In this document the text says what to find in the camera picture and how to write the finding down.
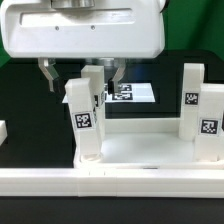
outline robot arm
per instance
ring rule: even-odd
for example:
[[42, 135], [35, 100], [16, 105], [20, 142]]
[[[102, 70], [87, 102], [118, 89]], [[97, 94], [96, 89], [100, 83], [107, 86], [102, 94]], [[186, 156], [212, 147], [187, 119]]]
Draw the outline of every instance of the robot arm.
[[51, 58], [117, 58], [112, 93], [126, 58], [155, 58], [164, 49], [161, 11], [167, 0], [4, 0], [1, 28], [11, 57], [38, 58], [50, 83]]

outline white pillar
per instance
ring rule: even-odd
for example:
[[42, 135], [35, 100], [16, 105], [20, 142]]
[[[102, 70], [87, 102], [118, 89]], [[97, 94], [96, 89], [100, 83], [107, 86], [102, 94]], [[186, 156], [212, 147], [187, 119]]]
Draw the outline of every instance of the white pillar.
[[96, 113], [100, 126], [102, 140], [105, 137], [105, 91], [104, 91], [104, 67], [85, 66], [81, 71], [82, 78], [90, 78], [95, 98]]
[[195, 139], [195, 161], [218, 161], [223, 151], [224, 85], [202, 84]]
[[80, 156], [99, 155], [102, 140], [89, 78], [69, 80], [65, 86]]
[[0, 121], [0, 146], [5, 141], [6, 138], [7, 138], [7, 130], [5, 121]]
[[200, 85], [204, 80], [203, 64], [185, 64], [179, 137], [193, 141], [197, 132]]

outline white robot body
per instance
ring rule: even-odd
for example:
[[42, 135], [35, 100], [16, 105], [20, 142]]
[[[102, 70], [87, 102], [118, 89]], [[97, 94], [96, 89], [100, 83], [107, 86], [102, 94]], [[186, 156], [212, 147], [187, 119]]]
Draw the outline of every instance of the white robot body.
[[57, 2], [3, 2], [3, 43], [11, 57], [155, 58], [164, 49], [164, 0], [95, 0], [94, 7], [53, 8]]

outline white base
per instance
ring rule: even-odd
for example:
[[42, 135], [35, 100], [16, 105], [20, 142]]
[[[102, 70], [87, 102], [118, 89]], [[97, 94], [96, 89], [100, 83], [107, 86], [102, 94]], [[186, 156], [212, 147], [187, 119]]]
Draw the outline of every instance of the white base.
[[80, 162], [77, 149], [76, 169], [1, 169], [0, 196], [224, 198], [224, 161], [192, 162], [193, 143], [177, 138], [178, 125], [108, 120], [101, 161]]

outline black table surface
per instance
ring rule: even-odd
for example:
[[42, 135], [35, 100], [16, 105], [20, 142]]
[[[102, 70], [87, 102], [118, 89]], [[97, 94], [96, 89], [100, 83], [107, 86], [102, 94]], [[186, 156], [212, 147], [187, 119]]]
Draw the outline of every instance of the black table surface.
[[[155, 104], [107, 105], [107, 118], [178, 117], [184, 63], [204, 63], [205, 82], [223, 83], [224, 63], [207, 51], [165, 51], [129, 60], [124, 82], [150, 82]], [[83, 60], [57, 60], [64, 82], [80, 76]], [[0, 120], [8, 138], [1, 168], [72, 168], [75, 142], [63, 95], [50, 93], [37, 60], [12, 59], [0, 69]], [[0, 224], [223, 223], [223, 199], [0, 198]]]

